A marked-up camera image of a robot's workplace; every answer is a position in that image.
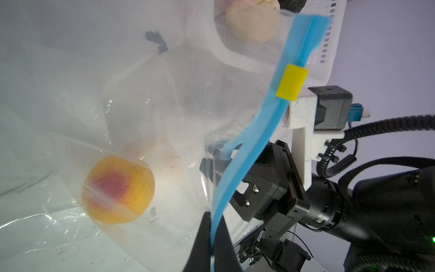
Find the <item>white basket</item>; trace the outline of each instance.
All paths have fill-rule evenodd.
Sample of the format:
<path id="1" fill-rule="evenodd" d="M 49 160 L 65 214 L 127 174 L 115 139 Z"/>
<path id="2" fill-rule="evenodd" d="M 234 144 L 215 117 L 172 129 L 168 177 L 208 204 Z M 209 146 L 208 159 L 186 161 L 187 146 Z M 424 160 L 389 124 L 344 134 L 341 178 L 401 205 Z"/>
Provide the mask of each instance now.
<path id="1" fill-rule="evenodd" d="M 307 63 L 310 70 L 304 86 L 324 86 L 328 83 L 337 51 L 338 38 L 345 13 L 346 0 L 307 0 L 301 13 L 320 14 L 333 18 L 324 42 L 311 54 Z M 257 74 L 272 75 L 282 53 L 285 39 L 294 16 L 281 10 L 281 23 L 277 34 L 268 42 L 244 44 L 225 23 L 224 17 L 214 20 L 211 1 L 197 6 L 188 18 L 187 38 L 199 48 L 209 50 L 223 63 Z"/>
<path id="2" fill-rule="evenodd" d="M 304 14 L 320 14 L 332 17 L 332 24 L 323 43 L 311 54 L 307 62 L 306 68 L 310 73 L 305 81 L 306 87 L 328 84 L 337 52 L 346 2 L 346 0 L 308 0 L 301 11 Z"/>

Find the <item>blue connector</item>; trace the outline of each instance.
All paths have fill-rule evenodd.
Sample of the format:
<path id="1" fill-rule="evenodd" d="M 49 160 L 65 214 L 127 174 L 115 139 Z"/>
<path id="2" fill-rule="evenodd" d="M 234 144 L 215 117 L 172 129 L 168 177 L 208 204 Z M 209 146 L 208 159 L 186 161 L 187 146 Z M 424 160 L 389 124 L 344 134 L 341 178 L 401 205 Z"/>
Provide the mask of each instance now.
<path id="1" fill-rule="evenodd" d="M 360 103 L 352 104 L 349 110 L 348 122 L 361 121 L 363 111 L 364 107 Z"/>

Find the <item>white bracket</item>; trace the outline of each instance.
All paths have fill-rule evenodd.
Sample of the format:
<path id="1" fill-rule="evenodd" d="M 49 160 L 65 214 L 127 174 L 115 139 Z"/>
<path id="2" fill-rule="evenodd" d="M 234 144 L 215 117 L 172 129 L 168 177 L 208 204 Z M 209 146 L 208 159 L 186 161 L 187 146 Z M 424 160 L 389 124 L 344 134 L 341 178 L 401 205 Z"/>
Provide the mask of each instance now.
<path id="1" fill-rule="evenodd" d="M 290 101 L 283 122 L 287 129 L 293 130 L 291 155 L 301 177 L 304 189 L 311 186 L 311 160 L 319 161 L 330 139 L 342 139 L 342 131 L 314 131 L 317 95 L 307 88 L 302 88 L 296 101 Z"/>

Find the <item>plastic bag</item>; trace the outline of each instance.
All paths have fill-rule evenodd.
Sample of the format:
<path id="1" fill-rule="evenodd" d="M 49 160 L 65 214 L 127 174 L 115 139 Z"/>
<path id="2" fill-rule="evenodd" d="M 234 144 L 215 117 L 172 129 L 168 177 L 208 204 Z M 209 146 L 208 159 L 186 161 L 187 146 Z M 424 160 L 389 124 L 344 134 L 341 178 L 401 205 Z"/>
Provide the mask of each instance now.
<path id="1" fill-rule="evenodd" d="M 64 233 L 65 241 L 59 238 L 50 249 L 70 245 L 83 231 L 95 235 L 95 225 L 86 219 L 89 207 L 83 202 L 83 191 L 98 162 L 115 156 L 150 169 L 154 195 L 146 211 L 133 216 L 132 222 L 108 224 L 94 219 L 94 223 L 150 270 L 182 270 L 213 198 L 214 185 L 199 171 L 201 160 L 209 156 L 207 147 L 234 138 L 258 112 L 293 20 L 279 9 L 250 0 L 238 2 L 255 10 L 250 20 L 268 14 L 266 21 L 272 17 L 279 22 L 267 29 L 276 34 L 267 41 L 264 33 L 241 34 L 249 29 L 234 30 L 225 15 L 215 14 L 211 0 L 5 4 L 0 11 L 0 103 L 7 114 L 1 124 L 4 128 L 22 125 L 28 144 L 14 138 L 16 131 L 2 131 L 2 148 L 16 159 L 2 155 L 15 168 L 5 166 L 2 171 L 0 199 L 7 196 L 5 203 L 20 199 L 21 206 L 2 216 L 0 235 L 8 236 L 5 230 L 28 222 L 35 236 L 49 236 L 45 222 L 35 218 L 47 218 L 52 230 L 76 230 L 72 237 L 71 232 Z M 262 41 L 255 41 L 259 36 Z M 24 172 L 38 177 L 25 181 Z M 47 186 L 65 184 L 69 190 L 54 205 L 56 209 L 78 209 L 73 218 L 79 221 L 61 217 L 63 226 L 72 228 L 61 228 L 47 217 L 52 210 L 44 209 L 52 196 L 17 194 L 16 188 L 25 184 L 21 188 L 26 190 L 26 185 L 44 180 L 47 173 L 52 179 Z M 131 213 L 96 188 L 92 189 L 104 205 Z M 61 191 L 51 190 L 55 196 Z M 225 216 L 232 218 L 227 224 L 234 242 L 249 231 L 249 223 L 230 206 Z M 2 241 L 6 241 L 0 249 L 2 260 L 19 256 L 29 265 L 32 254 L 44 248 L 36 242 L 22 244 L 17 245 L 16 255 L 7 254 L 4 248 L 13 239 Z"/>

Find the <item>beige object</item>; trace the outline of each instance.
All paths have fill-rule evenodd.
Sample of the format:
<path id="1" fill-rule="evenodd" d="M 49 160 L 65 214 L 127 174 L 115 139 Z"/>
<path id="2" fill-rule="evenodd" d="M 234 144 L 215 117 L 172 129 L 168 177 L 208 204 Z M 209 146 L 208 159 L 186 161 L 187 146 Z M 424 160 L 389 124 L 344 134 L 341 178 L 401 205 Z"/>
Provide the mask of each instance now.
<path id="1" fill-rule="evenodd" d="M 226 11 L 227 24 L 244 41 L 265 42 L 276 33 L 278 0 L 237 0 Z"/>

